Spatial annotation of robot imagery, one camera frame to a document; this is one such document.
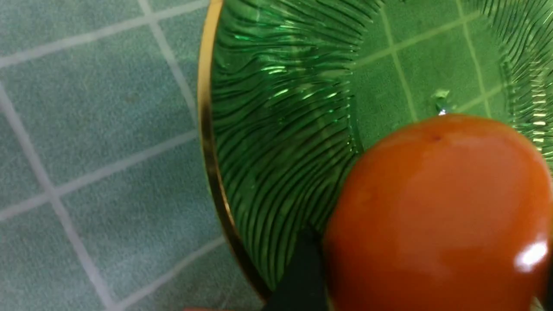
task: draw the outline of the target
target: teal tile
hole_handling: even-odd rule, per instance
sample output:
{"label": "teal tile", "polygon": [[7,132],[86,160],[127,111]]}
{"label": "teal tile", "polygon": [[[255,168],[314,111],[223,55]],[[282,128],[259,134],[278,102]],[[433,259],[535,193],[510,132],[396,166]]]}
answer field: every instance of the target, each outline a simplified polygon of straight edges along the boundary
{"label": "teal tile", "polygon": [[473,20],[468,24],[476,58],[480,65],[482,80],[486,91],[501,85],[504,77],[501,69],[502,53],[498,36],[492,32],[485,17]]}
{"label": "teal tile", "polygon": [[0,210],[41,192],[4,115],[0,114]]}
{"label": "teal tile", "polygon": [[221,234],[195,141],[62,200],[118,299]]}
{"label": "teal tile", "polygon": [[481,95],[462,26],[403,49],[398,57],[420,120],[436,115],[432,98],[441,90],[448,91],[451,106]]}
{"label": "teal tile", "polygon": [[391,56],[356,69],[352,78],[356,94],[355,121],[365,149],[411,122],[411,116]]}
{"label": "teal tile", "polygon": [[0,56],[142,15],[137,1],[2,0]]}
{"label": "teal tile", "polygon": [[0,222],[0,297],[0,310],[103,309],[50,205]]}
{"label": "teal tile", "polygon": [[460,18],[455,0],[389,1],[386,14],[395,42],[402,42]]}
{"label": "teal tile", "polygon": [[262,303],[228,247],[222,245],[127,311],[182,311],[185,307],[257,311]]}
{"label": "teal tile", "polygon": [[503,123],[510,123],[511,116],[508,110],[508,100],[506,91],[502,91],[488,99],[492,118]]}
{"label": "teal tile", "polygon": [[382,22],[382,16],[379,14],[374,18],[374,22],[367,27],[367,33],[363,36],[363,43],[359,50],[359,61],[372,54],[382,51],[389,47],[386,32]]}
{"label": "teal tile", "polygon": [[159,11],[163,9],[169,9],[176,6],[182,6],[196,0],[150,0],[150,6],[152,10]]}
{"label": "teal tile", "polygon": [[186,78],[194,98],[197,93],[198,55],[207,9],[198,9],[186,15],[162,20],[159,25],[169,46],[175,53],[179,66]]}
{"label": "teal tile", "polygon": [[56,185],[194,128],[147,26],[2,69],[0,80]]}

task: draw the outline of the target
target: water droplet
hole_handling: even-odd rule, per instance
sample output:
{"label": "water droplet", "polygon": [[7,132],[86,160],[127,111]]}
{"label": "water droplet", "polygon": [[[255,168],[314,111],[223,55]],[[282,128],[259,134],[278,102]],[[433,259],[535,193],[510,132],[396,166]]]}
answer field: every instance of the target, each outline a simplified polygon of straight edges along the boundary
{"label": "water droplet", "polygon": [[450,90],[437,89],[430,97],[430,102],[436,108],[439,116],[452,113],[457,108],[451,101]]}

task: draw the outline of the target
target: green glass plate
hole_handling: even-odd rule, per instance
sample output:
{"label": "green glass plate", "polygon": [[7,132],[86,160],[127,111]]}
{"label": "green glass plate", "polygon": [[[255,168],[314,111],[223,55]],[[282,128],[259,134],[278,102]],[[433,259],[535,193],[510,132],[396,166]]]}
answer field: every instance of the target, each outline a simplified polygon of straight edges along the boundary
{"label": "green glass plate", "polygon": [[301,228],[323,232],[356,159],[408,123],[495,118],[553,163],[552,14],[548,0],[224,0],[204,151],[262,286]]}

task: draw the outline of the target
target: tomato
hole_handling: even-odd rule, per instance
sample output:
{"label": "tomato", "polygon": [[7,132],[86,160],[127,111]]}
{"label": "tomato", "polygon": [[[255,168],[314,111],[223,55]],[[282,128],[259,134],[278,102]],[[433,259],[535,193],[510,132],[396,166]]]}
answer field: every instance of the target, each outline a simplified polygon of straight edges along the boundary
{"label": "tomato", "polygon": [[408,126],[350,172],[324,237],[337,311],[527,311],[545,290],[549,169],[499,122]]}

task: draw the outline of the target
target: tile floor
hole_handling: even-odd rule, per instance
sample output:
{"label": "tile floor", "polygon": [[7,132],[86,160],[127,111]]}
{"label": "tile floor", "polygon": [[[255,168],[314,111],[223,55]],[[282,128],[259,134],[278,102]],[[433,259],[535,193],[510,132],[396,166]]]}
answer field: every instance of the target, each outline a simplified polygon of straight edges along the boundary
{"label": "tile floor", "polygon": [[0,310],[257,310],[205,183],[208,0],[0,0]]}

